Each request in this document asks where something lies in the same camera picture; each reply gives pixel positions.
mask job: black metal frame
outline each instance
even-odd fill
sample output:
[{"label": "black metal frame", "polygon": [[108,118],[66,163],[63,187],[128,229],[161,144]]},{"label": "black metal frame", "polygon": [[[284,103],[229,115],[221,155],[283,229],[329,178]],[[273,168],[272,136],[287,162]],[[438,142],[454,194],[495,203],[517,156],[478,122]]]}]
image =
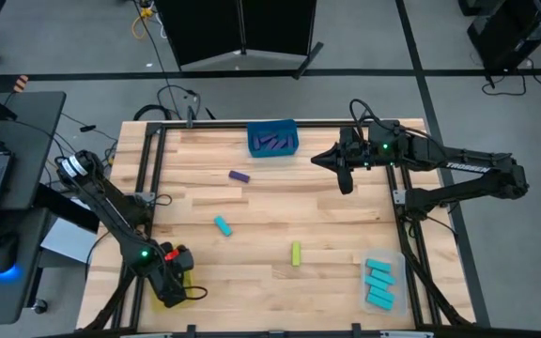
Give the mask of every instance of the black metal frame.
[{"label": "black metal frame", "polygon": [[[245,129],[246,128],[246,121],[194,121],[193,127],[196,129]],[[345,126],[354,126],[354,122],[351,120],[303,120],[298,121],[299,128],[339,128],[339,127],[345,127]],[[147,163],[149,160],[149,152],[151,148],[151,143],[154,135],[158,135],[158,146],[156,148],[156,157],[154,160],[154,168],[153,168],[153,175],[151,180],[151,188],[150,192],[157,193],[159,188],[159,182],[160,182],[160,176],[162,172],[162,160],[164,155],[164,146],[165,146],[165,140],[166,140],[166,133],[170,130],[181,130],[181,129],[187,129],[187,123],[185,121],[172,121],[172,122],[150,122],[147,123],[146,126],[146,132],[145,132],[145,140],[144,140],[144,146],[142,149],[141,154],[141,161],[139,163],[139,172],[137,176],[137,185],[136,190],[138,192],[141,192],[144,187],[144,182],[146,178],[146,172],[147,172]],[[388,176],[388,183],[390,186],[390,190],[397,190],[397,184],[395,180],[395,173],[393,167],[387,168],[387,176]],[[409,189],[412,187],[411,181],[410,181],[410,174],[406,168],[402,168],[402,177],[404,181],[404,186],[406,189]],[[395,223],[396,228],[398,232],[398,237],[400,240],[400,245],[403,248],[404,243],[406,240],[409,240],[407,231],[406,231],[406,225],[399,219],[397,209],[402,206],[397,206],[394,203],[394,213],[395,213]],[[421,264],[425,271],[430,276],[430,269],[428,265],[428,258],[426,254],[426,247],[425,247],[425,241],[423,238],[423,232],[421,230],[420,224],[412,223],[411,225],[413,227],[413,231],[416,235],[416,245],[417,245],[417,251],[418,256],[421,261]],[[147,233],[151,234],[151,227],[146,229]],[[423,314],[421,310],[420,300],[419,300],[419,291],[417,290],[417,284],[415,280],[415,275],[412,271],[412,269],[407,265],[407,283],[409,286],[409,292],[410,292],[410,303],[411,303],[411,309],[412,309],[412,318],[414,321],[415,328],[421,328],[423,325],[426,325],[426,323],[423,320]],[[143,288],[144,284],[143,281],[141,283],[137,281],[137,284],[135,285],[135,293],[133,297],[133,302],[131,305],[131,321],[128,328],[131,329],[137,329],[139,324],[139,315],[141,313],[141,301],[143,298]],[[429,309],[431,313],[431,323],[434,325],[439,326],[441,324],[441,318],[440,318],[440,312],[438,310],[437,303],[433,300],[433,298],[427,294],[427,299],[429,301]],[[112,321],[112,329],[119,329],[120,328],[120,321],[122,317],[122,311],[124,308],[124,302],[120,303],[118,309],[115,311],[115,316],[113,317]],[[298,332],[303,333],[305,335],[312,334],[311,331],[307,332]],[[351,337],[353,333],[353,330],[342,330],[342,331],[318,331],[314,332],[316,336],[323,336],[323,337]],[[360,331],[361,336],[378,336],[378,331],[372,330],[372,331]],[[216,333],[207,333],[207,335],[210,335],[210,337],[219,335],[219,336],[243,336],[243,337],[260,337],[260,332],[216,332]]]}]

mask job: blue container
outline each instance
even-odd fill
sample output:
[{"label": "blue container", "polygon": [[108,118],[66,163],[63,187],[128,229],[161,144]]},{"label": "blue container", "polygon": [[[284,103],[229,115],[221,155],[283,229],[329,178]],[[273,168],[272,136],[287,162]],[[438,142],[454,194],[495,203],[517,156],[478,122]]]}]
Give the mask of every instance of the blue container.
[{"label": "blue container", "polygon": [[[293,155],[296,153],[296,150],[298,150],[298,146],[300,145],[300,142],[298,141],[298,126],[296,125],[296,121],[292,119],[269,122],[249,122],[247,128],[248,148],[250,149],[250,154],[252,154],[252,157],[255,158]],[[276,137],[273,137],[277,143],[281,140],[286,140],[291,136],[293,146],[288,146],[286,144],[280,149],[267,149],[269,142],[258,142],[259,149],[255,149],[255,138],[260,140],[265,136],[272,134],[277,135]]]}]

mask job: wooden table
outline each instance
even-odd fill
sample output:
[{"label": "wooden table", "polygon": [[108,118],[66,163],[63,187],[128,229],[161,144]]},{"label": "wooden table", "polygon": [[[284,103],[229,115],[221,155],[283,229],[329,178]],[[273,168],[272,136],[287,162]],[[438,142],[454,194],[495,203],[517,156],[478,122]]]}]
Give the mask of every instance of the wooden table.
[{"label": "wooden table", "polygon": [[[401,122],[424,129],[422,119]],[[122,126],[111,180],[123,192],[134,192],[145,127],[146,122]],[[392,317],[370,315],[359,306],[361,251],[400,252],[385,169],[354,172],[354,192],[342,195],[336,175],[310,162],[333,145],[339,129],[300,128],[299,137],[293,157],[254,159],[245,129],[166,134],[158,193],[172,195],[174,202],[156,207],[153,237],[191,249],[193,284],[206,287],[209,295],[165,309],[146,283],[139,331],[185,331],[188,324],[198,331],[350,330],[351,323],[361,323],[363,330],[414,328],[410,310],[408,316]],[[150,162],[156,144],[154,139]],[[249,184],[229,179],[229,170],[252,179]],[[401,186],[399,171],[396,176]],[[411,179],[414,187],[440,186],[436,172],[411,173]],[[231,237],[214,224],[218,215],[233,229]],[[436,208],[430,216],[450,223],[445,209]],[[452,233],[431,221],[422,227],[435,283],[473,320]],[[290,265],[294,240],[301,242],[297,268]],[[105,238],[93,253],[77,327],[88,324],[114,292],[120,264],[116,241]],[[429,322],[425,291],[417,284]],[[130,291],[125,325],[131,300]]]}]

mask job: black desk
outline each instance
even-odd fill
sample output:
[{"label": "black desk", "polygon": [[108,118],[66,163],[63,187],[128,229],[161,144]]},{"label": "black desk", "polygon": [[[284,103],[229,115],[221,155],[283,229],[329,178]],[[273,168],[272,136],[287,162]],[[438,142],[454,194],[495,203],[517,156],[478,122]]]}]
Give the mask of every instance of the black desk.
[{"label": "black desk", "polygon": [[[0,94],[5,101],[8,94]],[[14,94],[8,107],[18,121],[54,134],[66,94],[62,92]],[[24,306],[31,306],[39,287],[40,243],[51,224],[52,213],[97,231],[99,220],[82,207],[39,183],[51,146],[51,138],[30,127],[0,121],[0,140],[14,153],[6,192],[0,203],[0,234],[15,230],[20,236],[18,275],[0,279],[0,324],[18,320]]]}]

